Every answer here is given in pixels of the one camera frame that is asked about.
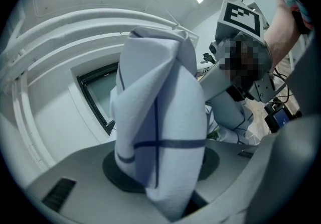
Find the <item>window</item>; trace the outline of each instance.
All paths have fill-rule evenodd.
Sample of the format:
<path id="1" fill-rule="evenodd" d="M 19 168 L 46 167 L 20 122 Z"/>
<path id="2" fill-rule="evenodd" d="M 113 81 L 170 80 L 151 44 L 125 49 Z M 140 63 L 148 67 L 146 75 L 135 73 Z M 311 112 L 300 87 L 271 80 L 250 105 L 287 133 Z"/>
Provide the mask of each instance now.
<path id="1" fill-rule="evenodd" d="M 77 77 L 91 110 L 108 135 L 115 125 L 110 115 L 110 92 L 116 86 L 117 69 L 118 62 Z"/>

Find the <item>floor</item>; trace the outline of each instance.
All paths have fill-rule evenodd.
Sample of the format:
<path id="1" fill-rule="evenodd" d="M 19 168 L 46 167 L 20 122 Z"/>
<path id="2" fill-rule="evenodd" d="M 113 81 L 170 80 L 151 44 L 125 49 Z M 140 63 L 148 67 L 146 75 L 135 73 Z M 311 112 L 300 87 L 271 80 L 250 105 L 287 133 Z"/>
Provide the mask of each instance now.
<path id="1" fill-rule="evenodd" d="M 290 60 L 284 58 L 276 67 L 279 73 L 289 76 L 291 74 Z M 278 96 L 287 96 L 287 87 L 285 87 Z M 286 100 L 286 97 L 279 98 L 282 101 Z M 295 114 L 299 109 L 298 103 L 294 98 L 294 95 L 289 97 L 289 101 L 285 104 L 292 114 Z M 254 115 L 254 121 L 249 126 L 249 131 L 251 131 L 258 139 L 262 139 L 265 135 L 269 133 L 269 127 L 266 124 L 264 118 L 267 113 L 264 109 L 265 104 L 257 101 L 246 101 L 246 106 L 251 109 Z"/>

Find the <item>black window frame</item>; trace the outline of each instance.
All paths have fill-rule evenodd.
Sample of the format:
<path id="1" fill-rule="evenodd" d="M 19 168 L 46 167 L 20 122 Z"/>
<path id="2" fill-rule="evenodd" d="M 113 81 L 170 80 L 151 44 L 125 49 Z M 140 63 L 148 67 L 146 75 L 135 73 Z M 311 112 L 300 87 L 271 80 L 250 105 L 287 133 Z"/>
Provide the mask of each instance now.
<path id="1" fill-rule="evenodd" d="M 91 83 L 103 78 L 106 76 L 106 74 L 113 73 L 118 70 L 118 62 L 109 64 L 107 66 L 101 67 L 99 69 L 90 71 L 82 76 L 77 76 L 78 84 L 81 88 L 81 91 L 91 108 L 92 112 L 94 113 L 95 117 L 101 124 L 101 126 L 104 128 L 104 130 L 107 132 L 107 134 L 110 136 L 112 129 L 115 126 L 115 121 L 112 120 L 111 122 L 107 123 L 103 115 L 100 113 L 97 105 L 95 104 L 93 98 L 91 97 L 87 86 Z"/>

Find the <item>vent grille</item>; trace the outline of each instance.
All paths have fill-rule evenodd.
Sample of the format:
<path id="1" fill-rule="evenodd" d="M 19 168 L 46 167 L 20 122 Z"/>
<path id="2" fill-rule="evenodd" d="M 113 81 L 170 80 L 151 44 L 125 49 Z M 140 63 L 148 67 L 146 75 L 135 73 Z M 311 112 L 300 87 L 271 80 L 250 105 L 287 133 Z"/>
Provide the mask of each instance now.
<path id="1" fill-rule="evenodd" d="M 245 158 L 248 158 L 248 159 L 251 159 L 252 156 L 253 156 L 253 153 L 246 152 L 246 151 L 241 151 L 237 155 L 245 157 Z"/>
<path id="2" fill-rule="evenodd" d="M 76 181 L 74 180 L 67 178 L 60 179 L 42 202 L 50 209 L 59 212 L 75 185 Z"/>

